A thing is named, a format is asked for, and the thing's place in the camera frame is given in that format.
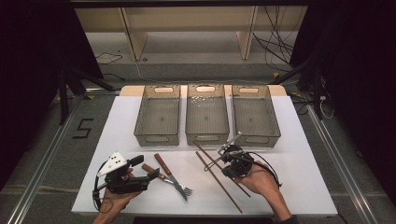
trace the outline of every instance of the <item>metal fork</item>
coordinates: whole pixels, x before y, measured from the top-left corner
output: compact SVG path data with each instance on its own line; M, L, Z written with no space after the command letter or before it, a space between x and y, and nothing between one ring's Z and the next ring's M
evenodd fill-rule
M145 164L145 163L143 163L142 169L145 170L145 171L147 171L147 172L152 172L152 171L154 171L154 169L151 168L151 166L149 166L149 165L147 165L147 164ZM168 183L168 184L173 185L172 180L168 179L168 178L166 177L166 175L163 175L163 174L160 173L160 174L158 175L158 177L159 177L161 180L163 180L165 183ZM187 195L187 196L191 196L191 195L192 195L192 189L189 189L189 188L187 188L186 186L184 186L184 185L182 185L182 184L180 184L180 183L179 183L179 185L180 185L181 188L184 190L184 192L186 192L186 195Z

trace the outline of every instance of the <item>hand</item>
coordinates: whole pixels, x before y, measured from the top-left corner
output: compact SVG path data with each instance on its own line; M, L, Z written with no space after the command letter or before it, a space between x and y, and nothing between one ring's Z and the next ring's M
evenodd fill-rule
M268 167L261 161L256 162ZM236 177L234 180L236 183L245 185L252 192L261 194L274 210L277 221L283 221L291 217L291 212L286 206L282 193L279 191L273 176L268 171L253 164L246 176Z
M128 169L129 177L134 177L131 173L132 170L133 168ZM104 199L102 200L102 206L100 207L100 213L93 223L98 224L112 222L120 211L129 203L129 201L140 193L142 193L142 191L128 194L113 194L109 189L106 189Z

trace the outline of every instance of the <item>white table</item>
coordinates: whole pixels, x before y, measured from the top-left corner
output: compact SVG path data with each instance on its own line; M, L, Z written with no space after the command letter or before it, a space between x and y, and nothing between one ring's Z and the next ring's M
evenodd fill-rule
M229 118L231 118L231 100L227 95ZM154 159L159 152L178 182L193 189L193 194L186 202L171 185L155 179L150 182L148 190L133 199L122 213L145 217L263 217L272 216L269 204L260 195L250 193L249 198L230 179L225 177L217 167L213 167L218 179L232 195L242 209L241 214L230 198L221 189L204 165L196 156L196 146L188 146L185 135L186 98L181 99L180 144L177 147L141 147L134 137L141 97L118 96L109 113L106 126L92 157L90 167L82 182L72 212L82 215L97 213L92 202L92 190L95 175L100 165L114 152L118 151L125 159L144 155L145 163L153 168L160 164ZM304 131L288 96L273 96L277 122L282 136L274 148L244 147L245 151L259 152L276 170L281 192L290 211L298 216L330 217L337 211L329 191L323 181L307 143ZM216 158L216 147L205 147ZM210 160L200 152L206 162ZM136 176L146 175L141 164L134 168Z

